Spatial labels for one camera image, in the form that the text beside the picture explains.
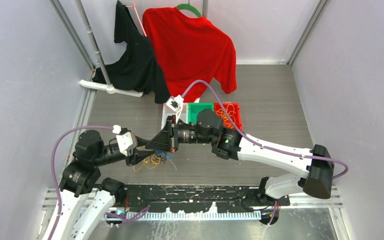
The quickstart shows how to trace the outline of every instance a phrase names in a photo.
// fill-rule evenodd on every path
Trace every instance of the green hanger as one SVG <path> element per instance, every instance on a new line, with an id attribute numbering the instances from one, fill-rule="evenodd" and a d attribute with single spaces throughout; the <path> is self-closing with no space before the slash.
<path id="1" fill-rule="evenodd" d="M 178 10 L 188 10 L 188 11 L 191 11 L 193 14 L 195 14 L 198 18 L 202 17 L 200 11 L 198 11 L 198 9 L 196 9 L 194 6 L 190 5 L 189 4 L 189 1 L 187 1 L 187 3 L 182 3 L 182 4 L 179 4 L 177 5 L 176 7 Z"/>

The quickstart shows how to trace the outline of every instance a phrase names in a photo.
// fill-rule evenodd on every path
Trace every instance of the clothes hanger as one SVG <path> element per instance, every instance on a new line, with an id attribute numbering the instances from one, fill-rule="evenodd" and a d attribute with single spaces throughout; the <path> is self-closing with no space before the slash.
<path id="1" fill-rule="evenodd" d="M 198 18 L 202 17 L 200 11 L 198 11 L 198 9 L 196 9 L 194 6 L 192 6 L 189 2 L 190 1 L 188 0 L 187 3 L 179 4 L 179 5 L 177 5 L 176 8 L 178 10 L 188 10 L 188 11 L 192 12 L 193 14 L 195 14 Z"/>
<path id="2" fill-rule="evenodd" d="M 134 11 L 136 12 L 137 19 L 139 20 L 140 27 L 142 28 L 143 35 L 146 37 L 147 33 L 145 32 L 144 25 L 142 25 L 141 18 L 139 17 L 138 10 L 136 9 L 136 3 L 135 0 L 133 0 L 132 6 L 126 6 L 126 8 L 134 8 Z"/>

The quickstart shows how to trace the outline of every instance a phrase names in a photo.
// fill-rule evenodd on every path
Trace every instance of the red sleeve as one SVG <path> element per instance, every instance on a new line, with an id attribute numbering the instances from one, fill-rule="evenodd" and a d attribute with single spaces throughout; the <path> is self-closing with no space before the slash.
<path id="1" fill-rule="evenodd" d="M 226 49 L 215 72 L 214 78 L 221 84 L 225 94 L 230 94 L 237 88 L 236 85 L 236 51 L 232 40 L 228 40 Z"/>

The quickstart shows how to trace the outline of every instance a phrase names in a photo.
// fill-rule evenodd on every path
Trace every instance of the white wall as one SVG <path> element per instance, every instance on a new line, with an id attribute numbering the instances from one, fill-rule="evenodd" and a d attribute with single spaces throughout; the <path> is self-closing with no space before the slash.
<path id="1" fill-rule="evenodd" d="M 73 0 L 60 0 L 67 15 L 96 63 L 92 46 Z M 82 0 L 106 64 L 119 60 L 125 46 L 114 43 L 117 0 Z M 121 0 L 131 5 L 132 0 Z M 148 8 L 175 7 L 187 0 L 136 0 L 142 14 Z M 286 63 L 319 0 L 209 0 L 208 19 L 232 39 L 239 63 Z M 202 0 L 190 3 L 202 11 Z M 130 13 L 139 26 L 135 11 Z"/>
<path id="2" fill-rule="evenodd" d="M 36 238 L 51 150 L 74 126 L 89 75 L 49 1 L 0 0 L 0 240 Z"/>
<path id="3" fill-rule="evenodd" d="M 293 72 L 315 142 L 349 164 L 354 239 L 384 239 L 384 1 L 330 1 Z"/>

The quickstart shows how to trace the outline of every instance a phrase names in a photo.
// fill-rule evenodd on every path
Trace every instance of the pink hanger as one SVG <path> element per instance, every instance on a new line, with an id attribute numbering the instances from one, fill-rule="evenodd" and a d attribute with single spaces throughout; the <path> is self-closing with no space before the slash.
<path id="1" fill-rule="evenodd" d="M 134 8 L 134 11 L 136 12 L 137 19 L 139 20 L 140 27 L 142 28 L 142 31 L 143 31 L 143 35 L 146 37 L 147 33 L 145 32 L 144 26 L 142 25 L 141 18 L 139 17 L 138 10 L 136 9 L 135 0 L 133 0 L 133 6 L 126 6 L 126 8 Z"/>

